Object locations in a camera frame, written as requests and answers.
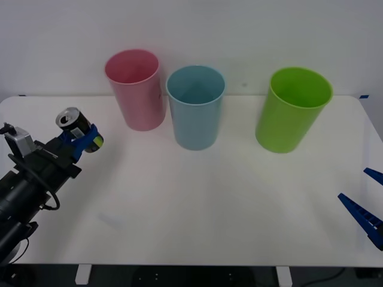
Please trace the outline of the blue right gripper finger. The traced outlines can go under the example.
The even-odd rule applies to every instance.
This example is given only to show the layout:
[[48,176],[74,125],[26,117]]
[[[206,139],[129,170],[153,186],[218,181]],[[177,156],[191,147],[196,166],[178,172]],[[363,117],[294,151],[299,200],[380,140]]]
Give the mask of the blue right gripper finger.
[[373,178],[380,185],[383,185],[383,173],[370,168],[365,168],[363,172],[367,174],[368,176],[370,176],[371,178]]
[[367,234],[370,241],[382,250],[382,220],[368,212],[349,197],[340,193],[338,199]]

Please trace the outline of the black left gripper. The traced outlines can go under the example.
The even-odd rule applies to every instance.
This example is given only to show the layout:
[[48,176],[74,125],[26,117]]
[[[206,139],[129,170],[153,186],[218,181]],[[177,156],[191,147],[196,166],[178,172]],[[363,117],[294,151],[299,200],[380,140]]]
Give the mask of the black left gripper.
[[[82,169],[76,163],[85,150],[89,149],[92,153],[99,149],[99,133],[94,124],[82,138],[74,140],[71,132],[62,132],[58,138],[60,140],[54,138],[47,144],[36,141],[36,150],[24,157],[8,155],[15,164],[14,168],[27,181],[39,185],[44,191],[52,194],[57,193],[67,180],[74,179],[80,174]],[[71,143],[75,149],[60,141]]]

